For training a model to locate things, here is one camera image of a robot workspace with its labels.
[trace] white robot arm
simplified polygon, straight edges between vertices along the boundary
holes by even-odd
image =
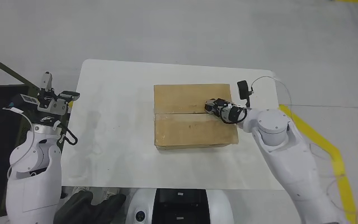
[[[207,101],[205,110],[252,133],[272,174],[290,195],[302,223],[345,223],[320,186],[308,145],[282,111],[244,108],[222,99]]]
[[[11,175],[8,176],[6,210],[11,224],[50,224],[61,196],[61,150],[57,141],[76,144],[77,139],[60,122],[68,111],[68,103],[79,98],[76,92],[56,95],[51,88],[52,75],[46,72],[37,99],[16,95],[9,107],[30,123],[26,141],[10,155]],[[23,111],[30,112],[28,118]],[[70,142],[62,128],[75,139]]]

